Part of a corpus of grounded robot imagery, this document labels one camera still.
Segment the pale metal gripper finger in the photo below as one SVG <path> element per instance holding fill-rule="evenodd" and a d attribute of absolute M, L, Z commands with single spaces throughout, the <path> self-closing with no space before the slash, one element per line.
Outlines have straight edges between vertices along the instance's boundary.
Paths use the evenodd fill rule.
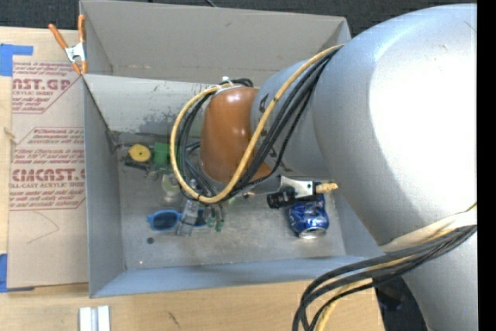
<path fill-rule="evenodd" d="M 199 202 L 188 199 L 181 213 L 176 234 L 178 236 L 190 236 L 198 219 Z"/>

